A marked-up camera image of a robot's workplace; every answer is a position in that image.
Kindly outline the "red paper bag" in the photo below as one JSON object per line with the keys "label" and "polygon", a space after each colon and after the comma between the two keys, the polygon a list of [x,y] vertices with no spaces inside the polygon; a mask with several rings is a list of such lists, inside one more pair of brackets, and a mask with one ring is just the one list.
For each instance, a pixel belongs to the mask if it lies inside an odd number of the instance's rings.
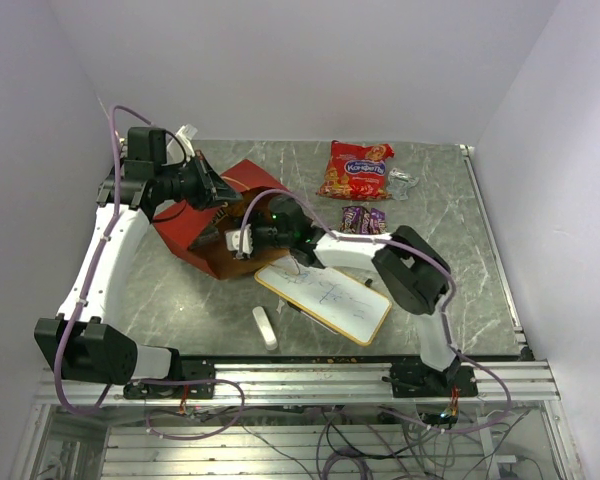
{"label": "red paper bag", "polygon": [[274,248],[246,260],[234,257],[226,247],[225,232],[240,227],[243,214],[257,194],[283,185],[247,159],[226,170],[221,178],[242,194],[241,202],[196,211],[182,201],[158,214],[153,226],[172,254],[218,280],[227,280],[252,273],[286,256],[288,251]]}

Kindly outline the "silver foil snack packet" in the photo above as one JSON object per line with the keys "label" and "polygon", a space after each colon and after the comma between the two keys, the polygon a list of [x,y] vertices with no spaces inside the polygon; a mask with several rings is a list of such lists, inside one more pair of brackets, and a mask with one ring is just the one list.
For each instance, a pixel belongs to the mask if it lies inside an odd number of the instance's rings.
{"label": "silver foil snack packet", "polygon": [[398,168],[388,174],[387,192],[395,200],[407,200],[410,191],[419,183],[419,179]]}

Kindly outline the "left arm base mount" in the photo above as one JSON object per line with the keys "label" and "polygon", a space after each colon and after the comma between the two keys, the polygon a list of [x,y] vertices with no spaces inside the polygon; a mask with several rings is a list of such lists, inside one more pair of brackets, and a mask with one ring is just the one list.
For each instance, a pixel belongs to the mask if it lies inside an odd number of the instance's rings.
{"label": "left arm base mount", "polygon": [[184,359],[164,379],[134,380],[123,387],[125,400],[208,400],[214,394],[215,366],[207,360]]}

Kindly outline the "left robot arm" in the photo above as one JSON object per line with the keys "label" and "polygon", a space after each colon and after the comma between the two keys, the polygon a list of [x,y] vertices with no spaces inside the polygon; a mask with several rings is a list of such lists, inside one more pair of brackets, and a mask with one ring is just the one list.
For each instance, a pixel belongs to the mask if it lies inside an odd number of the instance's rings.
{"label": "left robot arm", "polygon": [[182,389],[175,349],[141,345],[117,325],[134,255],[157,208],[173,201],[204,211],[242,198],[194,149],[196,132],[191,125],[175,134],[129,129],[125,155],[99,186],[94,231],[74,285],[56,315],[34,329],[58,381],[125,385],[148,378],[162,397]]}

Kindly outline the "red candy snack bag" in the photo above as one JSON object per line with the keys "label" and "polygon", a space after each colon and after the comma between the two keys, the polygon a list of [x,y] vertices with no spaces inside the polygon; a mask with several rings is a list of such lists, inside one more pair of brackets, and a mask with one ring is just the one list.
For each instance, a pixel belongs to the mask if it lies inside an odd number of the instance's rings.
{"label": "red candy snack bag", "polygon": [[341,200],[376,201],[387,192],[387,161],[395,155],[389,144],[368,147],[331,142],[330,158],[317,194]]}

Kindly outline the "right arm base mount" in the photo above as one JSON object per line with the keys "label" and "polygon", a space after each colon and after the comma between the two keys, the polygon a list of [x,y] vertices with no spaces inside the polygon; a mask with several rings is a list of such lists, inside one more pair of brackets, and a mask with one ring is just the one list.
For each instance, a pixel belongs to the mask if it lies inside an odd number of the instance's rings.
{"label": "right arm base mount", "polygon": [[474,370],[456,359],[444,371],[427,366],[418,356],[400,357],[381,380],[392,388],[394,398],[476,397]]}

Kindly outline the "purple candy packet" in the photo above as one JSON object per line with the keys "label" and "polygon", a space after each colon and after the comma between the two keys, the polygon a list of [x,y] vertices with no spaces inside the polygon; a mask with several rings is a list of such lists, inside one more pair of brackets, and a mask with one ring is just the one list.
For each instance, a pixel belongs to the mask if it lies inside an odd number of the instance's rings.
{"label": "purple candy packet", "polygon": [[383,211],[370,208],[364,216],[362,232],[369,235],[383,234],[387,231],[386,215]]}
{"label": "purple candy packet", "polygon": [[370,232],[370,219],[370,212],[365,207],[343,207],[339,231],[345,234],[367,235]]}

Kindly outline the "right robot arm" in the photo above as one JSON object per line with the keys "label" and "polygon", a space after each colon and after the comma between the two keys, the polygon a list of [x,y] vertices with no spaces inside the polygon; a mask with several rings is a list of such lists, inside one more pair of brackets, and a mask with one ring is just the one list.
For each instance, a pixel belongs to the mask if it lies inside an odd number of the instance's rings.
{"label": "right robot arm", "polygon": [[238,252],[251,256],[286,249],[306,268],[349,268],[375,273],[391,298],[416,317],[419,357],[425,365],[422,387],[445,394],[456,383],[460,354],[452,338],[446,309],[457,291],[451,268],[411,227],[393,233],[345,234],[305,214],[309,209],[290,194],[267,190],[267,214],[255,214],[250,204],[239,230]]}

